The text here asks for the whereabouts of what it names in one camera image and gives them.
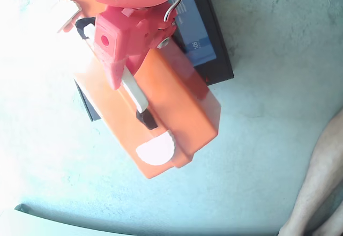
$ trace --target orange plastic tab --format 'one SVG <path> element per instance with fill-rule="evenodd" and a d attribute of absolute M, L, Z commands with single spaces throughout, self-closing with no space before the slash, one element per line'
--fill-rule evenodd
<path fill-rule="evenodd" d="M 189 163 L 218 134 L 220 105 L 173 42 L 163 50 L 151 50 L 135 75 L 149 100 L 149 110 L 158 117 L 159 127 L 154 130 L 148 130 L 136 119 L 136 107 L 123 87 L 112 90 L 96 58 L 88 70 L 75 73 L 75 79 L 147 178 Z M 161 166 L 146 164 L 138 157 L 136 148 L 167 129 L 177 142 L 172 160 Z"/>

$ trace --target black plastic piece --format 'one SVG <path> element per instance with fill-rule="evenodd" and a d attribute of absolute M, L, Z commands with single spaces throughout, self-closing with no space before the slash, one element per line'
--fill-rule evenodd
<path fill-rule="evenodd" d="M 88 114 L 88 116 L 90 117 L 91 121 L 94 122 L 94 121 L 100 120 L 100 119 L 101 119 L 100 115 L 95 111 L 94 107 L 92 106 L 92 104 L 90 103 L 90 101 L 87 99 L 87 97 L 84 95 L 84 93 L 83 93 L 82 90 L 80 89 L 80 87 L 79 87 L 79 85 L 77 84 L 77 82 L 75 82 L 75 84 L 76 84 L 76 87 L 77 87 L 78 92 L 80 93 L 82 102 L 83 102 L 84 105 L 85 105 L 87 114 Z"/>
<path fill-rule="evenodd" d="M 152 114 L 150 113 L 150 111 L 148 109 L 146 109 L 142 113 L 137 111 L 136 117 L 149 130 L 153 130 L 153 129 L 158 127 L 154 117 L 152 116 Z"/>
<path fill-rule="evenodd" d="M 95 26 L 95 17 L 79 19 L 75 23 L 77 32 L 79 33 L 82 39 L 89 38 L 85 35 L 85 31 L 84 31 L 85 27 L 89 24 L 93 24 Z"/>
<path fill-rule="evenodd" d="M 194 0 L 203 23 L 206 27 L 208 37 L 212 43 L 213 49 L 217 56 L 217 59 L 209 61 L 207 63 L 197 65 L 195 69 L 206 81 L 207 85 L 223 82 L 224 80 L 233 79 L 234 73 L 227 48 L 225 46 L 224 38 L 221 33 L 221 29 L 218 23 L 217 15 L 215 14 L 213 4 L 211 0 Z M 182 49 L 184 44 L 182 43 L 182 37 L 180 33 L 174 34 L 175 41 Z"/>

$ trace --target white plastic piece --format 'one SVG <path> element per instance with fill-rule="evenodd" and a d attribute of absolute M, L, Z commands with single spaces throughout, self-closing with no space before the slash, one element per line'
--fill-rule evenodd
<path fill-rule="evenodd" d="M 175 139 L 170 130 L 142 144 L 136 149 L 140 159 L 149 165 L 164 165 L 175 152 Z"/>
<path fill-rule="evenodd" d="M 58 0 L 51 8 L 49 22 L 53 24 L 53 28 L 59 33 L 81 10 L 81 6 L 74 1 Z"/>
<path fill-rule="evenodd" d="M 88 24 L 84 28 L 85 36 L 89 37 L 92 44 L 94 44 L 94 38 L 95 38 L 95 26 L 93 24 Z"/>
<path fill-rule="evenodd" d="M 122 82 L 124 88 L 135 103 L 137 110 L 140 113 L 145 111 L 148 108 L 149 102 L 143 91 L 140 89 L 137 81 L 126 66 L 124 67 Z"/>

